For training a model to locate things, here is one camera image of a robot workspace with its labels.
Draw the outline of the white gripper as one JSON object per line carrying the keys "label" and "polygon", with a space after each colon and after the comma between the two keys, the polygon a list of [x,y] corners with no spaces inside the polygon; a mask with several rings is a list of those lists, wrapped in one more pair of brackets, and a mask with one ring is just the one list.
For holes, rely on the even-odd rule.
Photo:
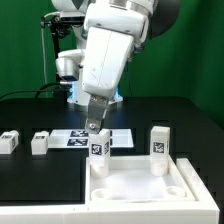
{"label": "white gripper", "polygon": [[85,130],[90,134],[101,130],[109,104],[107,98],[114,96],[133,43],[130,35],[96,27],[89,29],[82,88],[92,94],[85,123]]}

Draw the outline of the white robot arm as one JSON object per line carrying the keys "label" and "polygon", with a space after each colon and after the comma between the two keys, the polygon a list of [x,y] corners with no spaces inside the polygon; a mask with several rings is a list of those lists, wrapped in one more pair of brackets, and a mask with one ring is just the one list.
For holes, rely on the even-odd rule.
{"label": "white robot arm", "polygon": [[85,130],[100,132],[124,67],[146,39],[167,32],[176,22],[181,0],[51,0],[56,17],[73,28],[75,50],[56,58],[58,76],[77,81],[90,96]]}

